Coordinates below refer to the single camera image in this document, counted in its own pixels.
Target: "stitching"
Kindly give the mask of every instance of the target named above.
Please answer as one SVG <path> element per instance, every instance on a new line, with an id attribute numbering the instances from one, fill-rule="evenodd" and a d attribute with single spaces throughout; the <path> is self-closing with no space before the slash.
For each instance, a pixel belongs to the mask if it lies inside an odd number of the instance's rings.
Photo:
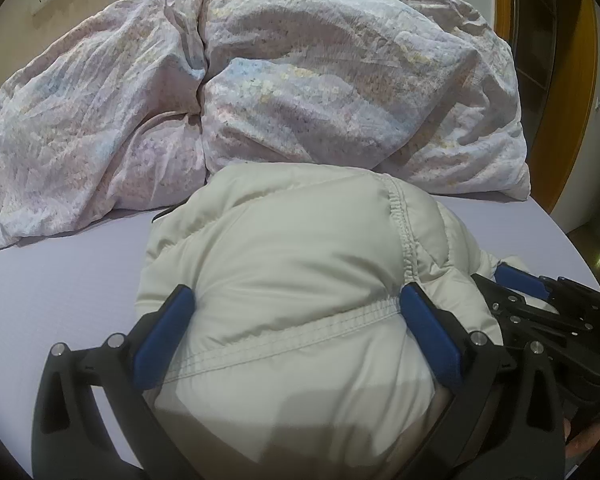
<path id="1" fill-rule="evenodd" d="M 395 182 L 394 182 L 394 186 L 396 187 L 396 189 L 398 191 L 398 195 L 400 196 L 400 212 L 404 215 L 404 221 L 405 221 L 406 225 L 408 225 L 408 227 L 409 227 L 408 229 L 406 229 L 406 235 L 411 244 L 411 251 L 410 251 L 411 277 L 416 282 L 421 283 L 420 275 L 418 273 L 418 246 L 422 246 L 422 245 L 419 240 L 416 240 L 414 238 L 414 235 L 413 235 L 413 227 L 411 226 L 411 218 L 409 216 L 409 208 L 407 207 L 407 199 L 405 199 L 405 197 L 404 197 L 404 190 L 401 187 L 399 187 Z"/>
<path id="2" fill-rule="evenodd" d="M 394 219 L 398 227 L 398 234 L 400 235 L 400 243 L 402 244 L 402 264 L 404 269 L 404 282 L 410 282 L 411 280 L 419 281 L 417 273 L 414 272 L 413 261 L 410 259 L 410 254 L 413 254 L 414 247 L 413 241 L 410 240 L 409 230 L 406 226 L 405 213 L 402 209 L 402 202 L 400 200 L 400 190 L 394 180 L 387 175 L 379 175 L 384 183 L 384 187 L 389 194 L 389 205 L 391 208 L 391 216 Z M 411 279 L 407 275 L 407 271 L 411 273 Z"/>
<path id="3" fill-rule="evenodd" d="M 277 334 L 280 334 L 279 338 L 277 338 L 277 339 L 272 338 L 272 336 L 274 336 L 275 333 L 274 334 L 263 334 L 263 335 L 259 335 L 259 336 L 251 336 L 250 338 L 248 338 L 244 341 L 231 343 L 224 347 L 220 347 L 220 348 L 213 349 L 213 350 L 206 350 L 204 352 L 200 352 L 199 354 L 194 354 L 194 355 L 189 356 L 184 359 L 173 360 L 171 362 L 170 368 L 173 368 L 175 365 L 179 365 L 181 368 L 184 368 L 186 366 L 189 366 L 189 364 L 188 364 L 189 362 L 195 361 L 195 360 L 197 360 L 198 362 L 201 363 L 201 362 L 204 362 L 204 361 L 207 361 L 210 359 L 217 359 L 220 357 L 231 357 L 232 355 L 235 355 L 235 354 L 239 354 L 239 353 L 246 352 L 246 351 L 252 351 L 257 348 L 261 348 L 263 346 L 268 346 L 268 345 L 275 344 L 275 343 L 280 343 L 285 340 L 291 340 L 293 338 L 301 338 L 302 336 L 310 334 L 311 332 L 317 332 L 318 330 L 325 330 L 325 329 L 332 328 L 334 326 L 337 326 L 339 324 L 343 324 L 346 322 L 355 322 L 355 320 L 359 319 L 360 317 L 369 316 L 369 315 L 374 314 L 382 309 L 386 309 L 388 306 L 391 306 L 392 303 L 395 303 L 395 301 L 396 301 L 396 298 L 380 300 L 380 301 L 371 303 L 370 305 L 359 306 L 359 307 L 349 310 L 347 312 L 339 312 L 337 314 L 334 314 L 333 316 L 329 316 L 330 318 L 333 318 L 333 319 L 336 318 L 337 316 L 345 317 L 345 319 L 343 319 L 343 320 L 334 319 L 333 322 L 326 323 L 325 321 L 329 318 L 322 318 L 322 319 L 316 319 L 313 321 L 309 321 L 309 322 L 305 323 L 304 326 L 291 327 L 291 328 L 287 328 L 287 329 L 284 329 L 281 331 L 277 331 Z M 362 309 L 367 309 L 367 310 L 360 314 L 356 314 L 355 316 L 347 317 L 347 315 L 350 315 L 352 312 L 355 312 L 356 310 L 362 310 Z M 311 325 L 318 324 L 320 322 L 325 322 L 325 323 L 324 323 L 324 325 L 321 325 L 318 327 L 311 326 Z M 267 336 L 268 336 L 269 340 L 267 340 L 263 343 L 259 343 L 257 345 L 253 345 L 253 346 L 248 345 L 248 343 L 252 340 L 267 338 Z"/>
<path id="4" fill-rule="evenodd" d="M 321 326 L 318 329 L 305 330 L 304 334 L 294 335 L 294 336 L 287 337 L 287 338 L 281 338 L 281 339 L 273 342 L 274 344 L 277 344 L 279 346 L 286 343 L 286 346 L 283 347 L 282 349 L 272 349 L 271 352 L 258 352 L 259 348 L 261 348 L 263 346 L 270 346 L 272 344 L 271 341 L 267 341 L 267 342 L 264 342 L 257 346 L 250 347 L 250 348 L 241 348 L 237 351 L 231 352 L 230 354 L 218 354 L 215 356 L 209 356 L 209 357 L 203 358 L 199 362 L 190 362 L 187 365 L 181 365 L 177 369 L 170 367 L 170 370 L 167 372 L 167 374 L 164 378 L 164 383 L 169 383 L 169 382 L 176 381 L 179 379 L 184 379 L 186 377 L 200 375 L 200 374 L 203 374 L 206 372 L 211 372 L 211 371 L 219 370 L 222 368 L 229 368 L 232 366 L 237 366 L 237 365 L 245 364 L 248 362 L 253 362 L 253 361 L 257 361 L 257 360 L 268 358 L 268 357 L 273 357 L 273 356 L 280 355 L 280 354 L 283 354 L 283 353 L 286 353 L 289 351 L 293 351 L 293 350 L 296 350 L 299 348 L 305 348 L 307 346 L 312 346 L 314 344 L 318 344 L 318 343 L 327 341 L 329 339 L 334 339 L 336 337 L 340 337 L 340 336 L 343 336 L 343 335 L 351 333 L 351 332 L 355 332 L 356 330 L 364 328 L 365 326 L 372 325 L 376 322 L 382 321 L 391 316 L 396 316 L 398 314 L 396 302 L 397 302 L 397 298 L 391 298 L 389 300 L 382 300 L 381 302 L 378 302 L 379 303 L 378 306 L 375 306 L 373 309 L 371 309 L 367 312 L 363 312 L 362 314 L 358 314 L 354 317 L 351 317 L 351 318 L 343 320 L 343 321 L 334 322 L 334 323 L 331 323 L 331 324 L 328 324 L 325 326 Z M 357 320 L 364 318 L 364 317 L 371 317 L 371 319 L 369 319 L 366 322 L 356 323 Z M 347 325 L 346 328 L 336 331 L 336 332 L 333 331 L 333 328 L 336 328 L 338 325 L 345 325 L 345 324 Z M 307 341 L 301 340 L 302 339 L 301 335 L 305 335 L 306 333 L 311 333 L 311 332 L 314 332 L 314 333 L 327 332 L 327 333 L 324 336 L 318 336 L 317 338 L 314 338 L 311 340 L 307 340 Z M 253 354 L 253 356 L 246 356 L 244 359 L 241 359 L 238 362 L 218 363 L 217 365 L 212 365 L 207 369 L 185 371 L 187 369 L 190 370 L 193 366 L 197 366 L 204 361 L 208 361 L 211 359 L 218 360 L 221 358 L 231 357 L 231 355 L 235 355 L 238 353 L 245 354 L 246 352 L 251 352 Z"/>

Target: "bolt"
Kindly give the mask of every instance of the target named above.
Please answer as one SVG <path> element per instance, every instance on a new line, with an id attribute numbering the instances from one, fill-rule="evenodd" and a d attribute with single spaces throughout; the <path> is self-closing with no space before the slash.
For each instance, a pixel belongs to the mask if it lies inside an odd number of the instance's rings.
<path id="1" fill-rule="evenodd" d="M 488 339 L 484 332 L 473 332 L 471 334 L 471 342 L 476 346 L 485 346 L 487 341 Z"/>
<path id="2" fill-rule="evenodd" d="M 121 333 L 111 334 L 107 339 L 107 345 L 111 348 L 120 348 L 123 342 L 125 342 L 125 335 Z"/>
<path id="3" fill-rule="evenodd" d="M 51 355 L 55 357 L 61 356 L 62 354 L 64 354 L 65 350 L 66 346 L 64 346 L 64 343 L 56 343 L 51 347 Z"/>
<path id="4" fill-rule="evenodd" d="M 539 341 L 532 341 L 531 345 L 529 345 L 531 347 L 531 351 L 534 354 L 541 354 L 542 352 L 544 352 L 544 346 L 542 346 L 542 343 Z"/>

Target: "pink blanket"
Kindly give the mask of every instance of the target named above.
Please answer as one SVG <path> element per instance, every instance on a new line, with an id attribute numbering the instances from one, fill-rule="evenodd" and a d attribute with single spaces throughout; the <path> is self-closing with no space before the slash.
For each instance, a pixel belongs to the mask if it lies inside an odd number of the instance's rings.
<path id="1" fill-rule="evenodd" d="M 530 191 L 508 45 L 459 0 L 120 0 L 0 89 L 0 248 L 244 161 Z"/>

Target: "mattress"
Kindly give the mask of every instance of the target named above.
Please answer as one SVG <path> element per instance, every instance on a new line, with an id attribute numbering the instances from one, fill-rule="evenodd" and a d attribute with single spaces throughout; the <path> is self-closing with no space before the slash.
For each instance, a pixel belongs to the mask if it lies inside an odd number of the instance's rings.
<path id="1" fill-rule="evenodd" d="M 567 276 L 600 290 L 576 249 L 534 200 L 499 193 L 437 197 L 485 250 L 516 254 L 535 274 Z M 51 345 L 103 343 L 135 323 L 134 301 L 151 220 L 109 216 L 83 231 L 0 250 L 0 438 L 27 472 L 40 374 Z M 138 464 L 101 391 L 96 400 L 120 456 Z"/>

